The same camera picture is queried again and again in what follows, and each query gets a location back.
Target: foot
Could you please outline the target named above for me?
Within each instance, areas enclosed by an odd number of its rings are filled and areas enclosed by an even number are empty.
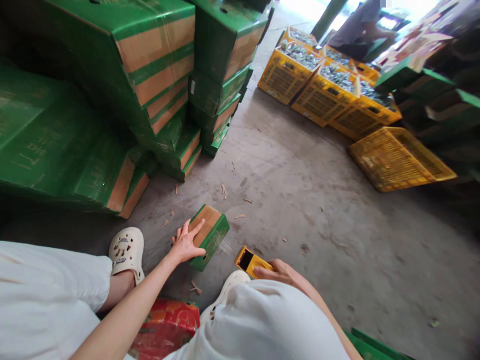
[[[218,305],[226,304],[227,298],[229,296],[229,291],[233,289],[238,284],[248,283],[250,280],[250,276],[242,270],[236,270],[230,274],[230,276],[226,279],[223,287],[221,288],[220,295],[218,298],[207,307],[200,315],[200,326],[205,324],[206,322],[213,320],[215,315],[215,309]]]
[[[144,252],[144,236],[140,229],[127,227],[119,231],[110,244],[108,257],[113,263],[112,276],[130,270],[134,274],[135,286],[145,279],[142,270]]]

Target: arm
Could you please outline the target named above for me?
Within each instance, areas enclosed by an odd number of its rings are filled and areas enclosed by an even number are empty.
[[[365,22],[365,35],[366,39],[371,41],[377,39],[388,38],[394,40],[397,37],[397,33],[395,31],[383,31],[377,27],[376,22]]]
[[[255,275],[257,275],[259,279],[276,280],[281,283],[291,285],[307,295],[330,320],[330,323],[335,329],[338,337],[340,338],[341,344],[343,345],[343,348],[350,359],[362,360],[359,352],[352,345],[347,335],[345,335],[339,323],[337,320],[335,320],[332,312],[329,310],[327,304],[322,299],[318,291],[315,290],[312,284],[310,284],[307,279],[296,272],[290,265],[281,260],[277,259],[270,261],[270,265],[273,266],[274,271],[267,270],[263,267],[256,267],[254,269]]]
[[[123,359],[159,295],[160,290],[178,264],[196,256],[205,255],[205,249],[195,247],[194,236],[205,220],[189,232],[190,219],[177,237],[172,237],[170,252],[85,339],[71,359]]]

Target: white pants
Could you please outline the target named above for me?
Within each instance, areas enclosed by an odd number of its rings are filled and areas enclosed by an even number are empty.
[[[0,241],[0,359],[69,359],[99,324],[112,261]],[[349,360],[327,316],[296,288],[234,287],[227,303],[166,359]]]

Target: concrete floor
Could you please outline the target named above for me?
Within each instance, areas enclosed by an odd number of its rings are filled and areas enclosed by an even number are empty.
[[[136,226],[145,237],[148,273],[176,229],[209,204],[226,214],[231,229],[203,272],[180,266],[163,296],[205,308],[246,245],[303,274],[346,329],[356,327],[418,360],[478,359],[480,249],[463,221],[421,188],[376,192],[346,153],[348,139],[256,89],[282,30],[310,31],[315,23],[305,9],[303,15],[288,9],[290,3],[277,6],[216,158],[202,157],[177,195],[176,181],[159,174],[128,221],[48,208],[13,219],[1,239],[105,255],[117,231]],[[240,214],[245,218],[235,220]],[[190,280],[201,295],[190,291]],[[439,327],[429,326],[433,319]]]

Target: yellow plastic crate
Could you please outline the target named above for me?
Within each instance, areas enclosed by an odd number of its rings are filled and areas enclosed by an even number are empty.
[[[383,127],[348,150],[373,186],[382,193],[457,177],[402,127]]]
[[[329,57],[329,56],[327,55],[327,50],[331,50],[331,51],[333,51],[334,53],[340,54],[340,55],[341,55],[342,57],[344,57],[344,58],[348,58],[348,59],[349,59],[349,61],[348,61],[348,66],[345,66],[345,65],[337,62],[338,66],[340,66],[340,68],[343,69],[343,70],[345,70],[345,71],[349,71],[349,72],[351,72],[351,73],[353,73],[353,74],[358,74],[357,67],[355,66],[355,61],[354,61],[352,58],[350,58],[350,57],[348,57],[347,55],[345,55],[344,53],[342,53],[342,52],[334,49],[333,47],[330,47],[330,46],[328,46],[328,45],[325,45],[324,47],[321,48],[320,54],[321,54],[322,57],[327,58],[327,59],[329,59],[329,60],[331,60],[331,61],[333,61],[333,62],[336,62],[336,61],[334,61],[331,57]]]
[[[321,59],[319,54],[308,50],[307,47],[305,48],[308,54],[313,54],[316,58]],[[319,66],[320,63],[313,70],[310,70],[283,53],[279,46],[273,50],[257,86],[282,104],[288,105]]]
[[[282,43],[283,40],[287,40],[289,43],[292,42],[292,41],[297,41],[299,43],[302,43],[304,44],[308,49],[314,51],[314,47],[315,46],[311,46],[310,44],[307,44],[306,42],[303,42],[301,41],[300,39],[297,39],[295,37],[292,36],[291,34],[291,30],[295,30],[296,32],[298,33],[301,33],[307,37],[309,37],[310,39],[312,39],[315,43],[318,43],[317,39],[315,38],[315,36],[313,36],[312,34],[308,34],[304,31],[301,31],[301,30],[298,30],[297,28],[293,27],[293,26],[289,26],[286,28],[285,32],[283,33],[283,36],[281,37],[280,39],[280,43]]]
[[[353,60],[353,63],[359,75],[363,75],[365,78],[377,82],[380,77],[380,73],[377,70],[371,68],[368,64],[364,62]]]
[[[330,120],[349,109],[360,97],[360,82],[357,75],[350,73],[350,80],[355,84],[355,93],[351,93],[321,75],[323,67],[333,62],[330,58],[321,61],[320,68],[310,79],[291,108],[315,124],[325,127]]]

